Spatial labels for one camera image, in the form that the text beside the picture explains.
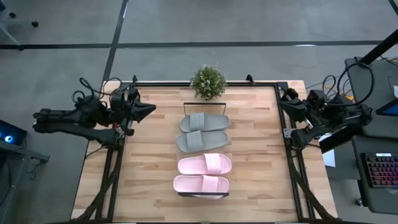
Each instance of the small plant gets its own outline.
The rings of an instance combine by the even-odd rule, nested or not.
[[[195,90],[195,97],[200,96],[203,100],[211,100],[225,92],[227,86],[225,76],[218,68],[204,65],[193,74],[190,86]]]

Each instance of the gray floor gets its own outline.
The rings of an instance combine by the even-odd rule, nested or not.
[[[40,25],[13,27],[23,44],[110,44],[122,0],[5,0],[22,19]],[[218,41],[382,40],[398,26],[387,0],[130,0],[120,43]],[[11,44],[0,35],[0,44]],[[117,49],[111,77],[188,80],[192,71],[217,65],[228,80],[304,80],[309,86],[339,75],[344,59],[372,45],[316,47],[215,47]],[[41,108],[70,109],[82,90],[79,77],[100,86],[109,49],[0,50],[0,119],[29,132],[29,149],[51,155],[26,178],[13,223],[68,220],[87,141],[67,134],[38,134],[32,114]],[[386,57],[398,55],[395,47]],[[356,182],[331,179],[339,217],[348,221],[397,223],[353,205]]]

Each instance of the slide sandal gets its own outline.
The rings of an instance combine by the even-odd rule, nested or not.
[[[220,175],[231,171],[232,162],[225,155],[208,153],[181,159],[177,167],[183,175]]]
[[[226,115],[195,113],[190,114],[180,122],[180,129],[184,133],[191,131],[221,131],[229,127]]]
[[[177,147],[185,153],[195,153],[216,149],[228,143],[228,135],[224,131],[194,131],[182,134],[176,139]]]
[[[229,181],[224,177],[212,177],[207,175],[179,175],[174,178],[173,188],[177,192],[221,192],[229,189]],[[211,199],[219,199],[219,195],[197,195]]]

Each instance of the keyboard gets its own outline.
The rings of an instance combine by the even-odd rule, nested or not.
[[[398,154],[362,153],[364,170],[372,188],[398,188]]]

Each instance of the wooden tabletop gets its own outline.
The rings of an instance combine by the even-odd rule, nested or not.
[[[303,81],[288,83],[300,98],[306,97]],[[110,93],[118,85],[109,82],[105,91]],[[182,134],[179,122],[184,117],[183,102],[201,100],[194,98],[194,91],[188,87],[142,87],[139,91],[141,101],[155,104],[157,109],[141,123],[134,123],[135,134],[126,139],[114,222],[297,220],[273,87],[227,87],[221,98],[211,100],[225,102],[225,115],[231,120],[226,130],[228,145],[207,151],[222,153],[233,163],[232,171],[223,175],[229,180],[229,196],[219,200],[181,197],[172,186],[174,177],[179,175],[178,160],[200,155],[179,151],[175,138]],[[223,106],[187,106],[187,114],[202,111],[222,113]],[[91,142],[87,153],[99,147],[97,142]],[[336,217],[320,150],[307,147],[303,157],[312,192]],[[82,214],[100,190],[105,158],[103,149],[86,159],[72,218]],[[305,200],[300,195],[305,210]]]

